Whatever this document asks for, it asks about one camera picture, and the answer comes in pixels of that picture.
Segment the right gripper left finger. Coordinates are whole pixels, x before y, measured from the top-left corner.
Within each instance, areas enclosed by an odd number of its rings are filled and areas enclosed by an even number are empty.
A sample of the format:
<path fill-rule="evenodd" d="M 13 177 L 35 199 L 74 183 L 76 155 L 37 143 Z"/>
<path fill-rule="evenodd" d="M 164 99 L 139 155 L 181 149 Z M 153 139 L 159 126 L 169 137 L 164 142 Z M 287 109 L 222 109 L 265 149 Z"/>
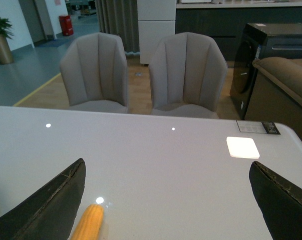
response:
<path fill-rule="evenodd" d="M 85 188 L 82 158 L 0 217 L 0 240 L 63 240 L 70 236 Z"/>

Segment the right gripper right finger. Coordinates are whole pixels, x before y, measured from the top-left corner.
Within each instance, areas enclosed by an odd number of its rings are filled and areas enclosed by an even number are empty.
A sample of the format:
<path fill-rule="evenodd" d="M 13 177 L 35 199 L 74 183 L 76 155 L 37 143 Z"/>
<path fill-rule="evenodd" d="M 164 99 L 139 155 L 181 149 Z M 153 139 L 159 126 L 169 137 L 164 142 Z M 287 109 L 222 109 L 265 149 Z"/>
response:
<path fill-rule="evenodd" d="M 302 188 L 254 161 L 249 181 L 274 240 L 302 240 Z"/>

